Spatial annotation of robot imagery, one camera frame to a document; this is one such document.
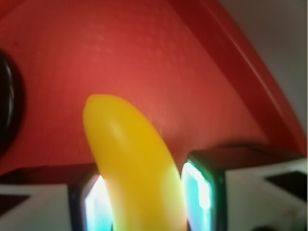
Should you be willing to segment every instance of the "cyan light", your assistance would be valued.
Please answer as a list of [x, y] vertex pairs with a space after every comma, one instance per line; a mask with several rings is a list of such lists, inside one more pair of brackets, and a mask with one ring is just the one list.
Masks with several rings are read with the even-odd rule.
[[190, 162], [184, 164], [181, 180], [188, 221], [192, 231], [210, 231], [212, 228], [212, 188], [210, 183]]
[[85, 198], [86, 223], [88, 231], [111, 231], [112, 210], [105, 182], [98, 177]]

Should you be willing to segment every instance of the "textured red plastic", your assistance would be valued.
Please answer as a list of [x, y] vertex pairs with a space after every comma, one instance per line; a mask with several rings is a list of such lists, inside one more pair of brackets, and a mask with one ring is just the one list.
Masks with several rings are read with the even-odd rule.
[[[292, 110], [281, 106], [279, 89], [261, 87], [252, 71], [256, 54], [241, 58], [245, 47], [252, 48], [220, 5], [209, 1], [199, 9], [209, 19], [199, 27], [207, 25], [211, 47], [181, 15], [182, 1], [176, 2], [26, 0], [0, 18], [0, 49], [19, 67], [26, 95], [24, 119], [0, 159], [0, 173], [93, 162], [82, 110], [96, 93], [118, 95], [139, 108], [179, 168], [190, 150], [226, 144], [272, 144], [304, 154], [305, 136]], [[219, 47], [240, 62], [220, 57]], [[258, 73], [267, 72], [259, 66]], [[274, 82], [270, 75], [262, 80]]]

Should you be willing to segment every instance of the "red surface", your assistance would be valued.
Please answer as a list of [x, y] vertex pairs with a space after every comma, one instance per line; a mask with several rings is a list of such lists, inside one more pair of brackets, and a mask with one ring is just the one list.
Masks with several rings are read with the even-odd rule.
[[[207, 10], [221, 12], [212, 3]], [[215, 21], [203, 23], [212, 36]], [[258, 59], [237, 27], [226, 25], [237, 35], [234, 39], [244, 41], [252, 64], [233, 62], [232, 68], [222, 68], [213, 57], [215, 46], [198, 40], [165, 0], [20, 4], [0, 19], [0, 49], [20, 68], [26, 111], [14, 143], [0, 158], [0, 173], [92, 162], [81, 117], [86, 98], [95, 93], [115, 94], [137, 106], [161, 133], [178, 167], [192, 149], [225, 144], [273, 144], [305, 154], [306, 137], [292, 128], [297, 121], [290, 107], [280, 107], [278, 113], [254, 75], [230, 79], [232, 69], [247, 69]], [[250, 97], [252, 91], [262, 100]], [[272, 94], [278, 105], [285, 103], [279, 89]], [[284, 124], [287, 133], [272, 126], [275, 120], [283, 121], [278, 125]]]

